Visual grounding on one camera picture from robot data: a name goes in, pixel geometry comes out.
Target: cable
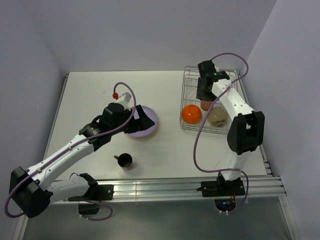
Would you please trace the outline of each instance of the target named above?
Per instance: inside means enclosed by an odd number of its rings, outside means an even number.
[[[136,100],[136,96],[133,92],[133,90],[131,89],[131,87],[129,87],[126,83],[124,82],[118,82],[114,85],[114,88],[113,88],[113,93],[116,93],[116,88],[117,86],[119,85],[124,85],[126,86],[129,91],[131,92],[131,95],[133,97],[133,108],[132,108],[132,113],[131,115],[129,116],[129,118],[120,126],[116,127],[115,129],[112,129],[110,131],[107,131],[107,132],[104,132],[104,133],[100,133],[98,135],[95,135],[95,136],[90,136],[90,137],[87,137],[87,138],[84,138],[80,141],[77,141],[76,143],[74,143],[73,145],[71,145],[71,148],[66,148],[65,150],[63,150],[62,152],[60,152],[59,154],[57,154],[55,157],[53,157],[50,161],[48,161],[47,163],[45,163],[42,167],[40,167],[39,169],[37,169],[36,171],[32,172],[31,174],[29,174],[26,178],[24,178],[21,182],[19,182],[13,189],[12,191],[9,193],[7,199],[5,200],[5,203],[4,203],[4,213],[7,217],[9,218],[18,218],[18,217],[21,217],[22,215],[24,215],[25,213],[22,212],[20,214],[17,214],[17,215],[12,215],[9,213],[9,210],[8,210],[8,206],[9,206],[9,202],[10,202],[10,199],[12,198],[12,196],[15,194],[15,192],[21,187],[21,185],[23,185],[26,181],[28,181],[30,178],[32,178],[33,176],[35,176],[36,174],[40,173],[42,170],[44,170],[46,167],[48,167],[50,164],[52,164],[53,162],[55,162],[56,160],[58,160],[59,158],[61,158],[64,154],[66,154],[67,152],[71,151],[73,148],[75,148],[76,146],[78,146],[79,144],[83,143],[83,142],[87,142],[89,140],[92,140],[92,139],[96,139],[96,138],[99,138],[99,137],[103,137],[105,135],[108,135],[108,134],[111,134],[113,132],[116,132],[118,130],[120,130],[121,128],[123,128],[125,125],[128,124],[128,122],[133,118],[134,116],[134,113],[136,111],[136,105],[137,105],[137,100]],[[108,205],[105,205],[105,204],[102,204],[102,203],[98,203],[98,202],[92,202],[90,201],[91,203],[93,204],[97,204],[97,205],[103,205],[105,207],[107,207],[108,209],[111,210],[111,214],[108,215],[107,217],[104,217],[104,218],[101,218],[102,220],[105,220],[105,219],[108,219],[111,217],[113,211],[112,211],[112,208]]]
[[[81,217],[83,217],[83,218],[86,219],[86,220],[90,220],[90,221],[103,221],[103,220],[107,220],[107,219],[109,219],[109,218],[112,216],[112,213],[114,212],[113,209],[112,209],[109,205],[107,205],[107,204],[105,204],[105,203],[96,202],[96,201],[91,201],[91,200],[86,200],[86,199],[83,199],[82,201],[87,202],[87,203],[90,203],[90,204],[96,204],[96,205],[99,205],[99,206],[104,206],[104,207],[106,207],[107,209],[110,210],[109,215],[108,215],[108,216],[105,216],[105,217],[103,217],[103,218],[92,218],[92,217],[84,217],[84,216],[81,216]]]
[[[72,177],[72,175],[73,175],[73,174],[75,174],[75,175],[79,176],[79,174],[78,174],[78,173],[73,172],[73,173],[71,173],[71,175],[70,175],[69,179],[71,179],[71,177]]]
[[[194,141],[194,146],[193,146],[193,162],[194,162],[194,165],[195,167],[200,170],[201,172],[204,172],[204,173],[218,173],[218,172],[225,172],[225,171],[240,171],[241,173],[243,173],[243,175],[245,176],[245,180],[246,180],[246,191],[245,191],[245,195],[244,195],[244,198],[242,200],[242,202],[239,204],[239,206],[237,206],[234,210],[232,211],[229,211],[228,213],[234,213],[235,211],[237,211],[238,209],[240,209],[244,204],[245,202],[247,201],[247,198],[248,198],[248,193],[249,193],[249,178],[248,178],[248,175],[242,171],[241,169],[239,168],[223,168],[223,169],[217,169],[217,170],[204,170],[202,169],[201,167],[199,167],[198,163],[197,163],[197,159],[196,159],[196,151],[197,151],[197,145],[198,145],[198,141],[199,141],[199,137],[200,137],[200,134],[201,134],[201,131],[207,121],[207,118],[208,118],[208,115],[209,113],[211,112],[212,108],[214,107],[214,105],[217,103],[217,101],[224,95],[226,94],[226,92],[229,91],[229,89],[231,88],[231,85],[234,84],[235,82],[239,81],[240,79],[243,79],[247,74],[248,74],[248,71],[249,71],[249,65],[247,63],[247,61],[240,55],[236,54],[236,53],[232,53],[232,52],[224,52],[224,53],[220,53],[216,56],[214,56],[213,58],[211,58],[210,60],[212,61],[213,59],[219,57],[219,56],[222,56],[222,55],[233,55],[233,56],[236,56],[238,58],[240,58],[244,64],[245,64],[245,67],[246,67],[246,71],[245,73],[236,78],[235,80],[233,80],[230,84],[230,86],[228,86],[226,88],[226,90],[224,90],[219,96],[217,96],[217,98],[213,101],[213,103],[211,104],[211,106],[209,107],[208,109],[208,112],[206,113],[201,125],[200,125],[200,129],[196,135],[196,138],[195,138],[195,141]]]

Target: white wall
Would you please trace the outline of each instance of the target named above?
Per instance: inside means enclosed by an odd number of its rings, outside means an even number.
[[[63,76],[18,0],[0,1],[0,238],[17,219],[3,212],[10,174],[43,157]],[[19,213],[15,203],[10,211]]]
[[[278,0],[249,58],[250,103],[305,240],[320,238],[320,1]]]
[[[276,0],[21,2],[68,72],[182,70],[221,52],[247,58]]]

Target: metal dish rack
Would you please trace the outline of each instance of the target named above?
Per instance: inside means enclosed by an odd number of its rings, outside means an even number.
[[[229,75],[230,82],[235,80],[238,77],[237,72],[234,70],[224,70],[224,71]],[[184,67],[182,94],[181,94],[181,106],[180,106],[180,127],[183,130],[199,131],[200,125],[203,122],[203,120],[207,114],[207,111],[202,110],[200,107],[201,101],[199,99],[196,99],[197,85],[198,85],[198,78],[199,77],[200,77],[200,75],[199,75],[199,71],[198,71],[197,66],[185,66]],[[232,86],[236,89],[236,91],[238,91],[237,84],[233,84]],[[197,124],[189,124],[189,123],[186,123],[182,119],[182,115],[181,115],[182,109],[189,104],[197,105],[201,109],[202,119]],[[224,108],[220,101],[218,101],[215,104],[215,107]],[[230,124],[231,124],[231,119],[228,115],[227,124],[224,125],[223,127],[213,126],[206,121],[203,126],[202,131],[206,132],[206,133],[226,135],[226,134],[228,134]]]

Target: black mug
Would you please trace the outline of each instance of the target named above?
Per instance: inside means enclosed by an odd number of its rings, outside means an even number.
[[[118,164],[123,169],[130,169],[132,166],[132,156],[129,153],[122,153],[120,156],[114,156],[118,160]]]

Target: white tabletop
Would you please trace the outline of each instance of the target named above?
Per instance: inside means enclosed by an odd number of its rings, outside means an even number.
[[[193,162],[195,131],[180,128],[180,103],[183,71],[121,71],[71,72],[58,111],[47,156],[63,147],[79,130],[101,115],[111,102],[117,82],[127,83],[136,95],[137,104],[152,108],[158,115],[154,134],[139,139],[119,133],[97,152],[81,159],[58,179],[70,174],[88,173],[95,179],[154,179],[216,176],[203,173]],[[119,94],[128,92],[124,86]],[[206,170],[227,167],[226,135],[202,133],[197,148],[198,164]],[[133,168],[123,170],[114,155],[129,153]],[[250,176],[266,175],[263,157],[258,148],[247,160],[243,170]]]

